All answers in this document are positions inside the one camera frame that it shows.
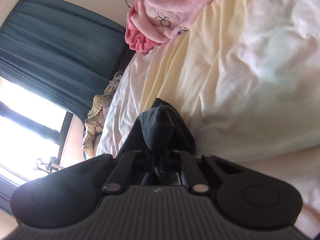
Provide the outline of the beige quilted jacket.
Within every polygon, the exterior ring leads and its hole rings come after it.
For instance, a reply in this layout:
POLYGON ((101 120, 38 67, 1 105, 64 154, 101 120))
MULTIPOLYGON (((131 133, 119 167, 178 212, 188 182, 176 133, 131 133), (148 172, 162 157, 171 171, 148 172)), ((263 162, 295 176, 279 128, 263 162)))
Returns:
POLYGON ((85 131, 82 149, 86 159, 91 159, 96 156, 106 116, 121 78, 122 75, 116 72, 113 79, 105 88, 104 93, 93 97, 92 108, 89 110, 84 123, 85 131))

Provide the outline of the left blue curtain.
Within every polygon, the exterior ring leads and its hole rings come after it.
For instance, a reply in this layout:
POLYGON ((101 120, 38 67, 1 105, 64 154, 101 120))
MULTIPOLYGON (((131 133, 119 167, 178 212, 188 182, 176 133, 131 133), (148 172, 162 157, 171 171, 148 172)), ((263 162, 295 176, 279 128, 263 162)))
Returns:
POLYGON ((10 215, 13 215, 10 200, 14 191, 21 185, 28 182, 28 180, 22 179, 16 175, 10 173, 1 173, 1 209, 10 215))

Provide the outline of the pastel bed sheet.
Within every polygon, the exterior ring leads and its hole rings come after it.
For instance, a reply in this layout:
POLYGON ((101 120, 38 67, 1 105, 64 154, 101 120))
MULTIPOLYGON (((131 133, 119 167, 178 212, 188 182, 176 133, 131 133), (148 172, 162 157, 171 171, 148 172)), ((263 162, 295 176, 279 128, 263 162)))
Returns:
POLYGON ((117 155, 154 99, 213 154, 291 183, 319 233, 319 0, 215 0, 191 29, 127 66, 97 154, 117 155))

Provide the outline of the pink fleece blanket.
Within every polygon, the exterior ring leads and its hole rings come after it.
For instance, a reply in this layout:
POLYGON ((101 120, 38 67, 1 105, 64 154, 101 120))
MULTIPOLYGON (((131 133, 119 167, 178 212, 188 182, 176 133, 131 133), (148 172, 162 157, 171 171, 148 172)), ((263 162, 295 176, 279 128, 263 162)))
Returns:
POLYGON ((125 41, 138 53, 187 32, 213 0, 135 0, 127 13, 125 41))

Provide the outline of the dark framed window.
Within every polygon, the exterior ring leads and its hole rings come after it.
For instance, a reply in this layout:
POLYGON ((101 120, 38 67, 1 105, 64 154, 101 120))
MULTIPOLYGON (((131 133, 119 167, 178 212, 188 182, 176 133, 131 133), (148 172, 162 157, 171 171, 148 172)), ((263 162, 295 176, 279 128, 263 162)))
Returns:
POLYGON ((46 176, 36 161, 60 162, 72 119, 64 108, 1 78, 1 167, 25 180, 46 176))

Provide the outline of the right blue curtain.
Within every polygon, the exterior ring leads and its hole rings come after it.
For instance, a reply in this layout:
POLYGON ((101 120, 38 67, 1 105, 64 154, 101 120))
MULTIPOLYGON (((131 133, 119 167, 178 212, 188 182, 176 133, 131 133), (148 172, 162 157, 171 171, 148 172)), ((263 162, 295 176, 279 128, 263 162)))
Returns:
POLYGON ((1 26, 1 77, 84 120, 120 63, 122 25, 62 0, 19 0, 1 26))

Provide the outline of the blue curtain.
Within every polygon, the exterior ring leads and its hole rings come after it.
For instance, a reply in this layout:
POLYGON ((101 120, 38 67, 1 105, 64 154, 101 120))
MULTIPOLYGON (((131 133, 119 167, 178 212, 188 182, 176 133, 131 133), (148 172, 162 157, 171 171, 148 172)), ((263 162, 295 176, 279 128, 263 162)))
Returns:
POLYGON ((120 63, 122 25, 62 0, 19 0, 1 26, 1 77, 84 120, 120 63))
POLYGON ((1 173, 1 209, 10 215, 13 215, 10 200, 14 191, 21 185, 28 182, 28 180, 22 179, 16 175, 10 173, 1 173))

